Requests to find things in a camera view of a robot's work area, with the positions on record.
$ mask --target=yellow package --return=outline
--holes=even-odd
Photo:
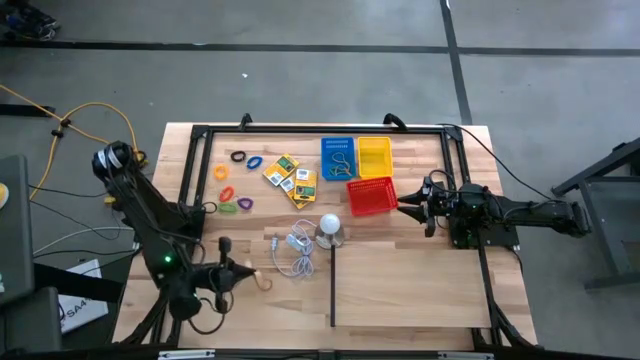
[[[280,187],[282,187],[282,190],[284,190],[284,192],[287,193],[287,196],[289,197],[291,202],[293,202],[293,205],[295,205],[298,208],[298,210],[302,209],[303,207],[307,206],[307,204],[309,204],[309,201],[296,200],[293,198],[294,187],[295,187],[293,176],[284,180],[282,183],[280,183]]]
[[[296,171],[296,187],[294,200],[316,201],[318,173],[313,170],[298,169]]]
[[[278,161],[269,165],[269,167],[262,173],[266,176],[274,186],[280,185],[280,183],[291,175],[293,170],[298,166],[298,162],[289,154],[284,154],[278,159]]]

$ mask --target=wooden table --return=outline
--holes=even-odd
[[[192,125],[169,123],[166,127],[153,184],[170,201],[178,198]],[[467,129],[491,148],[487,127]],[[283,153],[291,154],[301,168],[320,171],[321,137],[318,134],[215,135],[210,166],[225,163],[231,171],[225,181],[217,181],[209,172],[204,201],[217,202],[220,190],[233,184],[236,194],[251,197],[255,204],[248,212],[207,216],[203,233],[207,261],[217,261],[217,239],[229,236],[233,240],[231,257],[239,263],[251,260],[254,267],[273,281],[273,288],[262,292],[253,280],[245,280],[234,289],[235,304],[223,327],[213,335],[201,336],[187,324],[182,327],[180,346],[471,349],[468,328],[489,327],[477,251],[453,249],[447,231],[441,228],[434,237],[425,238],[424,226],[398,211],[352,217],[344,182],[327,182],[320,176],[317,201],[297,210],[280,188],[273,187],[262,176],[265,166]],[[436,136],[392,135],[391,138],[393,181],[399,196],[415,192],[423,176],[432,169],[444,167]],[[494,159],[470,136],[464,137],[464,144],[472,181],[501,194]],[[236,150],[244,150],[248,156],[263,156],[260,170],[251,172],[244,165],[231,162],[229,155]],[[196,155],[194,169],[199,168],[201,153],[202,148]],[[459,185],[462,182],[453,148],[451,153]],[[194,171],[189,199],[193,198],[196,176]],[[291,264],[297,253],[283,241],[291,232],[290,226],[301,218],[317,224],[326,213],[337,214],[346,232],[344,246],[336,249],[335,328],[329,326],[329,251],[316,247],[312,254],[315,273],[306,279],[282,276],[270,252],[271,238],[278,234],[281,239],[278,262],[282,266]],[[524,337],[536,342],[517,259],[501,248],[488,248],[487,253],[496,301]],[[207,291],[199,293],[212,295]],[[131,267],[114,341],[131,333],[157,294],[138,256]],[[206,306],[194,318],[201,329],[212,328],[218,321],[219,315]]]

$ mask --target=concrete floor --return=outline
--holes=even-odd
[[[447,45],[437,0],[34,2],[62,21],[59,40]],[[449,3],[460,46],[640,47],[634,21],[640,3],[633,0]],[[640,58],[463,56],[461,63],[473,123],[488,125],[498,156],[539,189],[548,190],[640,134]],[[59,113],[87,101],[114,104],[132,119],[152,163],[169,121],[237,121],[250,112],[257,121],[379,123],[393,112],[408,123],[461,122],[449,55],[2,48],[0,74],[2,84]],[[19,103],[4,93],[0,102]],[[126,127],[109,111],[89,109],[74,120],[90,133],[129,141]],[[3,117],[0,156],[25,154],[36,183],[54,126],[53,120]],[[102,192],[90,168],[99,148],[69,134],[46,186]],[[507,196],[537,199],[506,172],[501,179]],[[37,201],[92,226],[114,224],[100,199],[40,193]],[[81,229],[36,206],[32,221],[36,248]],[[518,233],[540,343],[640,357],[640,287],[595,294],[582,288],[606,274],[594,237]],[[130,234],[112,242],[88,234],[55,250],[113,251],[130,241]],[[70,267],[81,257],[43,262]],[[105,273],[122,278],[126,269]]]

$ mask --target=light bulb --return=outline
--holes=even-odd
[[[320,219],[320,229],[327,235],[333,235],[340,230],[340,219],[335,214],[326,214]]]

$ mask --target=red basket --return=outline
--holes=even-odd
[[[398,207],[396,190],[390,177],[351,181],[347,194],[354,216],[389,211]]]

